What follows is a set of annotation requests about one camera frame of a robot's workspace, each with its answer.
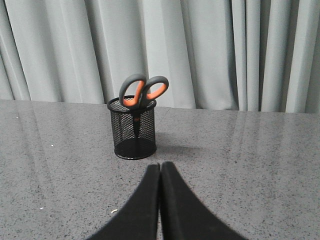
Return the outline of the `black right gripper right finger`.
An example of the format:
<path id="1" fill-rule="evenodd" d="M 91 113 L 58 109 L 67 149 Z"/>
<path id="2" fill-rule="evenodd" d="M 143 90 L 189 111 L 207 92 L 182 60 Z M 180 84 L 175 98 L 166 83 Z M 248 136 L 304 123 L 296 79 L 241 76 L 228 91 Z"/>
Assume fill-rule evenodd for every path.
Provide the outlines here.
<path id="1" fill-rule="evenodd" d="M 169 161 L 161 167 L 160 215 L 165 240 L 244 239 L 202 204 Z"/>

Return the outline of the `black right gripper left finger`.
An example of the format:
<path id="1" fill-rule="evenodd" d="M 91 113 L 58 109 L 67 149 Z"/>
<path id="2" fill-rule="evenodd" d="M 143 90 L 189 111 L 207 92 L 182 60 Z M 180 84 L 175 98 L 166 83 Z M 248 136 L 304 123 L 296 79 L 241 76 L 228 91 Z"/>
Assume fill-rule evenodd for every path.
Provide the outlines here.
<path id="1" fill-rule="evenodd" d="M 150 164 L 120 211 L 90 240 L 155 240 L 158 227 L 160 166 Z"/>

